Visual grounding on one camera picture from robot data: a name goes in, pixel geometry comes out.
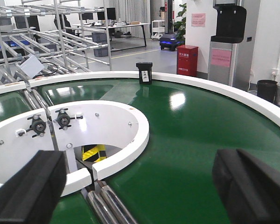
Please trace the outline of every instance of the black trash can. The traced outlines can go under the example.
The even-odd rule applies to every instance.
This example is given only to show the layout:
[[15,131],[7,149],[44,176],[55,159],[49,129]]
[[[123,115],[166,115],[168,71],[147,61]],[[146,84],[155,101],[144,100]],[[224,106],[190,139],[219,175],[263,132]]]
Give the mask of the black trash can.
[[257,82],[257,96],[271,103],[274,102],[277,82],[273,80],[259,80]]

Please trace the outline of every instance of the metal shelving rack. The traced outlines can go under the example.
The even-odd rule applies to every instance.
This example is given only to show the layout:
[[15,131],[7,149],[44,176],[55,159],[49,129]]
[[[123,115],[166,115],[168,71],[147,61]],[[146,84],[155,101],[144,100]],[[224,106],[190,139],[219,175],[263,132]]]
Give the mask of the metal shelving rack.
[[[23,32],[15,30],[10,33],[1,34],[0,31],[0,47],[3,55],[3,59],[0,59],[0,64],[4,64],[3,68],[0,68],[0,73],[7,73],[12,75],[10,70],[10,64],[14,62],[21,61],[23,59],[22,55],[17,53],[14,49],[21,48],[25,51],[26,54],[33,54],[40,59],[43,60],[53,60],[58,66],[60,66],[60,72],[67,73],[68,72],[76,72],[76,70],[82,71],[91,71],[89,68],[89,60],[95,61],[98,63],[103,63],[110,67],[112,70],[112,62],[111,62],[111,48],[109,41],[109,32],[108,32],[108,23],[106,22],[105,30],[98,30],[95,28],[86,28],[83,26],[82,14],[83,13],[97,13],[97,12],[105,12],[105,18],[107,21],[107,12],[104,8],[85,8],[81,6],[80,0],[78,1],[78,6],[64,6],[62,3],[74,0],[60,0],[57,3],[57,0],[54,0],[53,5],[25,5],[26,3],[31,3],[39,0],[21,0],[21,6],[1,6],[0,7],[0,17],[11,18],[13,16],[24,16],[25,23],[27,29]],[[64,23],[64,18],[62,16],[62,20],[60,20],[59,15],[63,14],[79,14],[81,27],[80,28],[71,28],[66,27]],[[29,16],[45,16],[45,15],[56,15],[57,18],[57,31],[46,31],[39,32],[33,29],[30,29],[28,24]],[[78,37],[75,35],[71,35],[65,32],[66,29],[72,30],[80,30],[82,32],[82,37]],[[84,32],[103,32],[107,35],[107,44],[95,43],[93,41],[85,39]],[[49,41],[46,44],[40,44],[33,39],[33,35],[37,35]],[[18,47],[10,47],[4,41],[3,38],[7,38],[13,42],[15,42]],[[23,44],[19,39],[26,40],[29,42],[29,45]],[[49,44],[56,44],[57,51],[47,48],[46,46]],[[88,56],[88,50],[90,49],[100,49],[108,47],[108,56],[109,62],[104,62],[96,58],[92,58]],[[74,60],[72,60],[71,56],[80,56],[86,60],[86,67],[78,64]]]

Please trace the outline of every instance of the screw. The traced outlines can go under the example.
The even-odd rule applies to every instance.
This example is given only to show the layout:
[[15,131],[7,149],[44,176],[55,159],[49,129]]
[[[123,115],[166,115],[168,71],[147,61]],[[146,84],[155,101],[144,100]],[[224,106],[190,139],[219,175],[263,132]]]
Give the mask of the screw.
[[69,123],[69,120],[67,118],[61,118],[61,124],[67,125]]
[[43,125],[36,125],[36,129],[37,129],[37,131],[41,132],[41,131],[43,131],[44,126]]

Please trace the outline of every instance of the green plant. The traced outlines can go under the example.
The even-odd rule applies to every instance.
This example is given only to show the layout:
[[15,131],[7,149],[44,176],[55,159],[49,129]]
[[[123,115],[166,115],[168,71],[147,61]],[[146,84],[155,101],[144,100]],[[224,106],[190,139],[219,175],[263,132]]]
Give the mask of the green plant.
[[181,17],[180,21],[175,22],[174,29],[177,30],[176,39],[184,44],[185,42],[185,34],[186,34],[186,12],[187,12],[187,4],[180,4],[179,7],[182,8],[181,11],[178,12],[177,17]]

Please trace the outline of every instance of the red cabinet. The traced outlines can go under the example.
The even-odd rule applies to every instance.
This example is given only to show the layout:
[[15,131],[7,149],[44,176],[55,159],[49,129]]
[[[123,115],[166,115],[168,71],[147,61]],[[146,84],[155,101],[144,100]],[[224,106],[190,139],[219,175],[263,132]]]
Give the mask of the red cabinet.
[[181,45],[177,47],[177,68],[178,75],[197,76],[198,47]]

